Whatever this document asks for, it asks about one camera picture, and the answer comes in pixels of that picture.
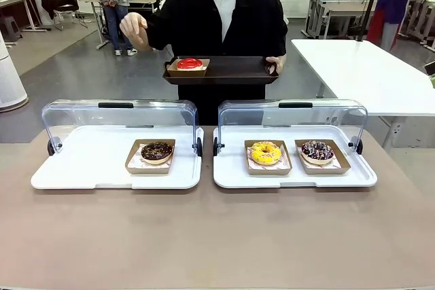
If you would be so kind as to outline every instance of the white tray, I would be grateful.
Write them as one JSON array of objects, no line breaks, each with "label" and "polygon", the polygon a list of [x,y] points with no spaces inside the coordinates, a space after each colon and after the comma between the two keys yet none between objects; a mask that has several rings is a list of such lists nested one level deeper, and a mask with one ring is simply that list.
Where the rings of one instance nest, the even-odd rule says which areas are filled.
[{"label": "white tray", "polygon": [[[37,189],[187,189],[199,182],[201,158],[192,148],[193,127],[81,126],[62,143],[32,176]],[[196,137],[204,138],[198,128]],[[167,175],[131,175],[125,169],[135,139],[175,139]]]},{"label": "white tray", "polygon": [[[213,136],[218,136],[217,128]],[[244,148],[247,139],[285,141],[293,169],[286,176],[249,175]],[[295,139],[333,139],[351,168],[344,175],[307,175],[296,152]],[[376,173],[361,155],[352,151],[348,146],[349,139],[336,126],[224,126],[222,142],[225,147],[214,157],[213,177],[224,188],[370,187],[377,182]]]}]

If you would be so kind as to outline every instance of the white shirt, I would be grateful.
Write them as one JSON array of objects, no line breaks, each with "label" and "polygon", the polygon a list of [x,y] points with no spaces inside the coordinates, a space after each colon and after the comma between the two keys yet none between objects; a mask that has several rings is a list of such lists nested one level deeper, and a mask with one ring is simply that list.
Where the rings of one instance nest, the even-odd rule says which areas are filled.
[{"label": "white shirt", "polygon": [[220,20],[222,21],[222,42],[225,40],[226,33],[231,25],[232,11],[236,7],[236,0],[213,0],[219,11]]}]

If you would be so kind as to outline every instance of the clear plastic cover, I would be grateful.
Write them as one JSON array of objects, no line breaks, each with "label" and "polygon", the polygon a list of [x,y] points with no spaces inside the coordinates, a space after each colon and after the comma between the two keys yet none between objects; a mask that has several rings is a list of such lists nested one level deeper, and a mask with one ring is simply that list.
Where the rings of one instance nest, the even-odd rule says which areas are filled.
[{"label": "clear plastic cover", "polygon": [[331,125],[340,128],[349,138],[349,146],[356,150],[367,119],[366,108],[353,100],[226,101],[219,108],[217,147],[220,151],[225,131],[235,126]]},{"label": "clear plastic cover", "polygon": [[196,107],[189,101],[58,100],[43,108],[42,120],[56,152],[61,151],[68,135],[82,126],[191,126],[192,151],[196,151]]}]

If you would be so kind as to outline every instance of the yellow glazed donut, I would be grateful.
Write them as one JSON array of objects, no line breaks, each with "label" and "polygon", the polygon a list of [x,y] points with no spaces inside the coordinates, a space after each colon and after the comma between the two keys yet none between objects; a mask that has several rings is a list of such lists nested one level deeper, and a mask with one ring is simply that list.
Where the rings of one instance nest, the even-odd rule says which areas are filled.
[{"label": "yellow glazed donut", "polygon": [[272,142],[258,142],[251,146],[251,159],[263,166],[278,162],[281,150]]}]

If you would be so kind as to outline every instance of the black wheel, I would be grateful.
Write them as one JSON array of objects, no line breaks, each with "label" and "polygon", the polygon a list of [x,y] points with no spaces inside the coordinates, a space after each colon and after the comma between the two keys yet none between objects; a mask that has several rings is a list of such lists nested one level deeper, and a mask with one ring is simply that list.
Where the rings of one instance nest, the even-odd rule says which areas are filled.
[{"label": "black wheel", "polygon": [[362,154],[362,149],[364,148],[363,144],[362,144],[362,139],[360,139],[360,142],[358,143],[358,146],[356,147],[356,153],[358,154]]},{"label": "black wheel", "polygon": [[48,152],[49,156],[54,155],[54,148],[53,148],[52,142],[50,140],[48,140],[48,143],[47,143],[47,152]]},{"label": "black wheel", "polygon": [[196,139],[196,154],[201,158],[203,156],[203,142],[198,137]]},{"label": "black wheel", "polygon": [[[349,143],[349,147],[353,147],[355,143],[350,142]],[[362,149],[363,149],[363,145],[362,145],[362,140],[360,139],[360,141],[358,142],[358,145],[356,147],[356,153],[358,154],[362,154]]]},{"label": "black wheel", "polygon": [[213,141],[213,156],[216,156],[218,153],[218,138],[215,137],[214,141]]}]

